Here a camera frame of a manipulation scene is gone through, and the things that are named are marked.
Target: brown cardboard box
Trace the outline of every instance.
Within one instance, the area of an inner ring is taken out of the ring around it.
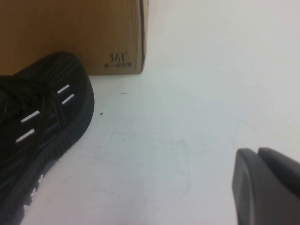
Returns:
[[[147,28],[148,0],[0,1],[0,74],[60,51],[77,55],[90,75],[138,74]]]

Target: gray plastic object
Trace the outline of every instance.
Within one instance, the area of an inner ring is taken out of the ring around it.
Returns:
[[[232,190],[239,225],[300,225],[300,164],[279,152],[238,150]]]

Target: white floor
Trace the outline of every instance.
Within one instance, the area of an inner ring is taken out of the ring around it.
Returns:
[[[22,225],[236,224],[236,150],[300,160],[299,7],[150,0],[144,73],[91,77],[92,123]]]

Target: shoe upper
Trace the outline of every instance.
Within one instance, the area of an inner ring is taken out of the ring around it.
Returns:
[[[87,75],[69,53],[55,53],[0,76],[0,204],[39,153],[78,115]]]

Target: sneaker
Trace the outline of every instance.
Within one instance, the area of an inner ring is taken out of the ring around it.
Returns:
[[[80,61],[55,53],[0,76],[0,224],[9,224],[47,163],[86,131],[94,94]]]

